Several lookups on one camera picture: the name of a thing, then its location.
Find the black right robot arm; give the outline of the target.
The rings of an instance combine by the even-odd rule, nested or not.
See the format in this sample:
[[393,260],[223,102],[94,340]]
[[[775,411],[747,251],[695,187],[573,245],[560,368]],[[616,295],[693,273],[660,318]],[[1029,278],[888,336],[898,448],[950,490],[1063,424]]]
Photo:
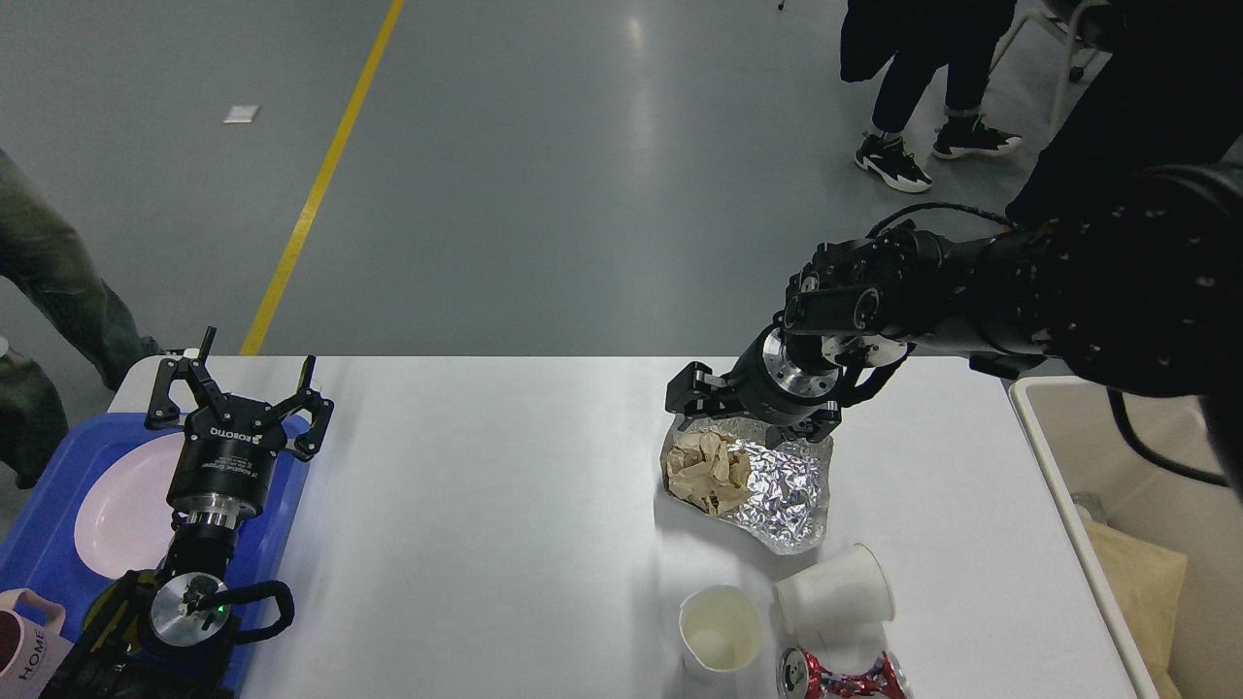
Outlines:
[[951,243],[909,209],[851,243],[824,243],[786,306],[726,376],[692,362],[665,409],[750,417],[772,447],[824,442],[914,350],[1013,381],[1047,358],[1109,392],[1127,445],[1166,470],[1122,413],[1124,394],[1193,396],[1221,474],[1241,490],[1241,167],[1140,170],[1081,216]]

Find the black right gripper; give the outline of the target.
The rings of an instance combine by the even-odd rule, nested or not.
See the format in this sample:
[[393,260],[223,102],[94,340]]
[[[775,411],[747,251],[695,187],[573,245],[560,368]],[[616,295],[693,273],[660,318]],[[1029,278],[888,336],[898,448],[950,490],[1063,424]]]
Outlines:
[[745,415],[769,427],[764,447],[820,444],[842,424],[837,399],[840,368],[827,361],[820,338],[786,337],[764,327],[726,376],[715,376],[699,361],[689,362],[667,382],[664,409],[685,423],[701,417]]

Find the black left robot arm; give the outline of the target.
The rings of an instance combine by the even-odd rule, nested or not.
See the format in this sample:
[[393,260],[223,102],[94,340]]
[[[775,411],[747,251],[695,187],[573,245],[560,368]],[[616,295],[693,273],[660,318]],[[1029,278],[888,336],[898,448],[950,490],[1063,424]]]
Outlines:
[[45,698],[231,698],[235,648],[293,623],[288,585],[232,585],[226,571],[244,522],[265,512],[278,456],[319,454],[336,405],[314,389],[314,354],[283,400],[222,392],[206,366],[214,338],[209,327],[196,354],[162,361],[144,415],[149,430],[181,432],[167,553],[96,598]]

